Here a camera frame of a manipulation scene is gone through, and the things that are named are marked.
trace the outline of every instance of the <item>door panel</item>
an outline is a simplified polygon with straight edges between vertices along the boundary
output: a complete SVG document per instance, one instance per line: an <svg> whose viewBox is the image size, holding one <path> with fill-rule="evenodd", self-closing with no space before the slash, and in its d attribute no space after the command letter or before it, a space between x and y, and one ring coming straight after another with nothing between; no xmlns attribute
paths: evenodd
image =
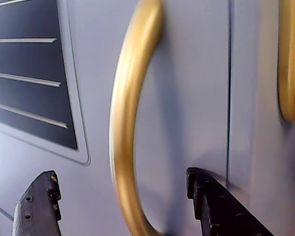
<svg viewBox="0 0 295 236"><path fill-rule="evenodd" d="M0 212L0 236L11 236L12 221Z"/></svg>
<svg viewBox="0 0 295 236"><path fill-rule="evenodd" d="M276 236L295 235L295 124L277 96L278 0L235 0L229 180Z"/></svg>
<svg viewBox="0 0 295 236"><path fill-rule="evenodd" d="M224 0L163 2L165 28L138 108L138 187L157 229L192 235L199 234L200 223L186 197L187 167L226 174L229 6ZM53 169L62 193L63 235L129 235L110 177L108 122L116 64L137 1L58 4L67 6L68 16L60 18L69 18L90 162L76 163L0 132L0 207L12 215L31 181Z"/></svg>

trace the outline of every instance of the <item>gold metal handle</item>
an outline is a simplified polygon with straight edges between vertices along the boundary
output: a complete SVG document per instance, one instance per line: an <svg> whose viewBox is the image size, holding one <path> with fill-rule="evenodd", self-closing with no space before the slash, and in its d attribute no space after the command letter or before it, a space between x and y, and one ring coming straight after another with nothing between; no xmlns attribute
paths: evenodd
<svg viewBox="0 0 295 236"><path fill-rule="evenodd" d="M133 158L137 107L152 54L162 31L160 0L141 0L123 41L109 121L111 175L123 217L133 236L160 236L147 220L138 195Z"/></svg>
<svg viewBox="0 0 295 236"><path fill-rule="evenodd" d="M295 121L295 0L281 0L279 99L283 118Z"/></svg>

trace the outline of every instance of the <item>hole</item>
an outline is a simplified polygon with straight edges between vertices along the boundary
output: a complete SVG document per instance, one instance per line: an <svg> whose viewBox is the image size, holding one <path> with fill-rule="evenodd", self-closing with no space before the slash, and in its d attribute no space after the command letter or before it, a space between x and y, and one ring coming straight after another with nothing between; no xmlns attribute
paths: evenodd
<svg viewBox="0 0 295 236"><path fill-rule="evenodd" d="M220 232L219 224L215 224L211 226L211 235L218 235L219 232Z"/></svg>
<svg viewBox="0 0 295 236"><path fill-rule="evenodd" d="M33 201L33 197L32 197L32 196L27 197L27 198L26 198L26 201L28 201L28 202Z"/></svg>
<svg viewBox="0 0 295 236"><path fill-rule="evenodd" d="M237 216L237 218L238 218L239 220L242 220L242 219L244 218L244 215L243 215L243 214L237 214L236 216Z"/></svg>
<svg viewBox="0 0 295 236"><path fill-rule="evenodd" d="M31 214L27 214L24 218L25 218L26 220L31 220Z"/></svg>

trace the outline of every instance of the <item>louvered vent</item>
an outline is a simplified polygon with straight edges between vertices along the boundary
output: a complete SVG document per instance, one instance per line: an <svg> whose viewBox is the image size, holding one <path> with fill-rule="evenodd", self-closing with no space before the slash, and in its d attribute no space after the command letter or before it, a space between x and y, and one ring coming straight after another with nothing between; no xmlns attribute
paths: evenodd
<svg viewBox="0 0 295 236"><path fill-rule="evenodd" d="M0 0L0 122L77 149L56 0Z"/></svg>

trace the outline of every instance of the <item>gold handle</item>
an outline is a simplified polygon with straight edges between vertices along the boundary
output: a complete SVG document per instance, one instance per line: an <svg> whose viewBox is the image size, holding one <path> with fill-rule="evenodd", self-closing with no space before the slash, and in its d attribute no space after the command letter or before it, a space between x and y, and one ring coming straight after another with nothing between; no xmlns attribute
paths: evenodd
<svg viewBox="0 0 295 236"><path fill-rule="evenodd" d="M138 195L133 159L136 113L143 81L162 31L160 0L141 0L132 16L117 65L109 121L111 175L133 236L160 236Z"/></svg>
<svg viewBox="0 0 295 236"><path fill-rule="evenodd" d="M279 99L283 118L295 121L295 0L281 0Z"/></svg>

